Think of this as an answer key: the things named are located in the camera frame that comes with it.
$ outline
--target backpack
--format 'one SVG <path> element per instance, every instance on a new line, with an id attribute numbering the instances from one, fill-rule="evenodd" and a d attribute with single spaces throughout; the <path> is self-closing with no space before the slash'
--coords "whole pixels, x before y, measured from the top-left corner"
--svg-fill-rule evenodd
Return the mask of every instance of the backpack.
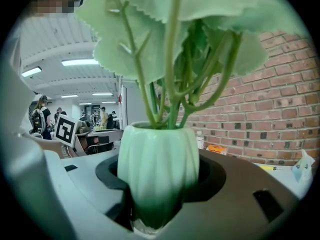
<path id="1" fill-rule="evenodd" d="M 44 113 L 43 113 L 43 110 L 45 110 L 46 107 L 43 106 L 41 109 L 35 109 L 33 112 L 32 112 L 32 115 L 31 115 L 31 122 L 33 124 L 33 132 L 39 132 L 40 134 L 42 134 L 45 129 L 46 129 L 46 121 L 45 121 L 45 116 L 44 116 Z"/>

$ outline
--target white bottle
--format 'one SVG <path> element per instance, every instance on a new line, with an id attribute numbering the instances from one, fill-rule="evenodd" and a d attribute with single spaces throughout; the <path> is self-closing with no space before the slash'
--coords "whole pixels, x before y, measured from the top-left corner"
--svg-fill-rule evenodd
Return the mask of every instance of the white bottle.
<path id="1" fill-rule="evenodd" d="M 204 148 L 204 137 L 200 130 L 196 132 L 196 143 L 198 145 L 198 149 L 202 150 Z"/>

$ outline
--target white ceramic vase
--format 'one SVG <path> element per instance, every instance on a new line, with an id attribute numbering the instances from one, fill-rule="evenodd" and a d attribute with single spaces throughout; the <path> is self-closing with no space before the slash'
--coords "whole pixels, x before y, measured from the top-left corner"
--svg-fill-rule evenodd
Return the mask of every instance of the white ceramic vase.
<path id="1" fill-rule="evenodd" d="M 117 176 L 133 199 L 133 215 L 159 229 L 182 205 L 188 188 L 198 182 L 199 151 L 192 129 L 155 130 L 138 122 L 125 128 Z"/>

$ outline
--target ceiling light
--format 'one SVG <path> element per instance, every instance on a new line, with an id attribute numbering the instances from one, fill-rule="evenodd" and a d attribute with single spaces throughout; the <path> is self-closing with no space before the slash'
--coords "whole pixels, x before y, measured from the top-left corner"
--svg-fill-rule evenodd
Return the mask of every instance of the ceiling light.
<path id="1" fill-rule="evenodd" d="M 72 97 L 78 97 L 78 95 L 65 95 L 65 96 L 61 96 L 61 98 L 72 98 Z"/>
<path id="2" fill-rule="evenodd" d="M 98 96 L 98 95 L 112 95 L 112 93 L 111 92 L 105 92 L 105 93 L 92 93 L 92 95 L 94 95 L 94 96 Z"/>
<path id="3" fill-rule="evenodd" d="M 28 77 L 28 76 L 31 76 L 31 75 L 33 75 L 33 74 L 36 74 L 36 73 L 41 72 L 41 70 L 42 70 L 41 67 L 37 66 L 37 67 L 35 67 L 35 68 L 33 68 L 33 69 L 30 69 L 30 70 L 22 73 L 21 75 L 22 75 L 24 78 L 26 78 L 26 77 Z"/>
<path id="4" fill-rule="evenodd" d="M 66 66 L 76 66 L 76 65 L 98 65 L 98 61 L 93 58 L 88 59 L 70 59 L 61 61 L 62 65 Z"/>

